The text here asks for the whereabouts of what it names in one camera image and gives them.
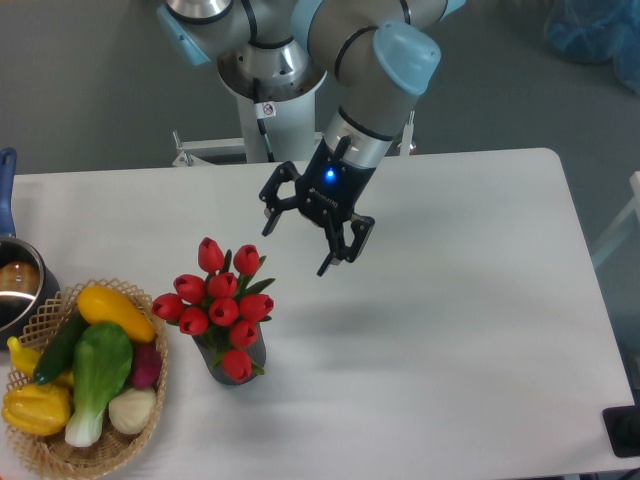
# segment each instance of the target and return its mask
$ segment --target bok choy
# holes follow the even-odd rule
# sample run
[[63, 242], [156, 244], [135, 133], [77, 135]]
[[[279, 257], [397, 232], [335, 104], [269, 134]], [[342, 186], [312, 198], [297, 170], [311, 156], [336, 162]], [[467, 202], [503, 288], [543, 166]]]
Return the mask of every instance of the bok choy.
[[88, 447], [98, 441], [104, 412], [122, 390], [132, 359], [133, 347], [121, 326], [99, 323], [82, 334], [73, 358], [75, 412], [65, 431], [69, 445]]

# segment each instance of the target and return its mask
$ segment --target wicker basket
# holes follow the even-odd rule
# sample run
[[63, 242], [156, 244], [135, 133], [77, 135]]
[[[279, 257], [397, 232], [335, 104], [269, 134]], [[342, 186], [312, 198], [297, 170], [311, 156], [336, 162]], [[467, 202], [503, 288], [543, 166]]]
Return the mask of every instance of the wicker basket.
[[[134, 285], [119, 280], [89, 280], [58, 292], [38, 309], [24, 328], [20, 341], [26, 347], [42, 351], [74, 310], [78, 294], [87, 286], [104, 285], [125, 294], [153, 322], [157, 332], [155, 348], [162, 356], [162, 371], [156, 384], [156, 406], [149, 422], [137, 435], [124, 435], [105, 415], [100, 439], [90, 447], [75, 448], [64, 441], [64, 430], [49, 437], [38, 437], [8, 426], [9, 444], [25, 468], [51, 479], [94, 479], [124, 465], [144, 447], [153, 432], [164, 403], [167, 381], [167, 332], [164, 322], [151, 314], [151, 297]], [[9, 372], [8, 390], [29, 383], [15, 367]]]

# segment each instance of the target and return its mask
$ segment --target red tulip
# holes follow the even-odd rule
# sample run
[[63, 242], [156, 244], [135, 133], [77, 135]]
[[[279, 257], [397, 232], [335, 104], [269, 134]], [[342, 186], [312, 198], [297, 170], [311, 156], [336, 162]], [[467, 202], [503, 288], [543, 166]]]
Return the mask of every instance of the red tulip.
[[236, 348], [247, 348], [258, 340], [258, 329], [255, 324], [240, 320], [229, 332], [229, 341]]
[[238, 288], [238, 280], [233, 273], [221, 273], [209, 280], [207, 291], [213, 298], [233, 297]]
[[209, 317], [198, 307], [190, 307], [180, 315], [180, 331], [187, 335], [200, 335], [209, 328]]
[[222, 357], [222, 368], [229, 377], [240, 383], [251, 376], [251, 357], [244, 350], [229, 350]]
[[240, 315], [248, 322], [259, 322], [273, 310], [273, 299], [264, 293], [247, 295], [240, 300]]
[[185, 308], [179, 295], [165, 293], [153, 301], [151, 311], [163, 320], [175, 321], [180, 318]]
[[173, 287], [185, 302], [197, 305], [207, 296], [204, 280], [195, 275], [180, 275], [173, 281]]
[[207, 273], [215, 273], [224, 266], [224, 253], [209, 237], [205, 237], [198, 247], [198, 265]]
[[253, 275], [260, 268], [260, 255], [255, 245], [245, 245], [233, 257], [233, 266], [242, 275]]
[[209, 308], [209, 318], [216, 325], [228, 327], [238, 318], [238, 304], [233, 298], [218, 298]]

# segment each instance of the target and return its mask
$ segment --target gray vase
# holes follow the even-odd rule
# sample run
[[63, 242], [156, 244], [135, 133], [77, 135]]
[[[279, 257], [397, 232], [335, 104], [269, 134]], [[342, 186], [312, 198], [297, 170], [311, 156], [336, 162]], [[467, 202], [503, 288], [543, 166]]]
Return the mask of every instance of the gray vase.
[[[255, 364], [264, 368], [264, 364], [267, 360], [267, 348], [264, 344], [264, 338], [262, 338], [262, 329], [259, 323], [256, 324], [256, 329], [258, 331], [258, 340], [256, 340], [252, 345], [245, 348], [244, 351], [249, 354], [251, 360]], [[222, 368], [222, 364], [212, 369], [211, 364], [213, 363], [213, 360], [216, 356], [216, 352], [207, 347], [199, 336], [194, 336], [193, 340], [198, 346], [198, 350], [200, 350], [200, 355], [202, 355], [202, 358], [206, 363], [207, 368], [209, 369], [209, 373], [211, 373], [211, 376], [215, 380], [222, 383], [223, 385], [243, 385], [258, 376], [257, 374], [252, 373], [251, 376], [244, 382], [238, 383], [225, 373], [224, 369]]]

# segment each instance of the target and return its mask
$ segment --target blue led light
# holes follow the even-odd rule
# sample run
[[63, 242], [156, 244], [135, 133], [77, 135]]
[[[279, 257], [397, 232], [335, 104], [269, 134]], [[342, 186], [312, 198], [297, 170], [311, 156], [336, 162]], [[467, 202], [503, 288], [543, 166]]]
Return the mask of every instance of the blue led light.
[[333, 171], [333, 168], [330, 168], [326, 171], [326, 173], [324, 174], [324, 179], [327, 182], [333, 182], [336, 179], [336, 172]]

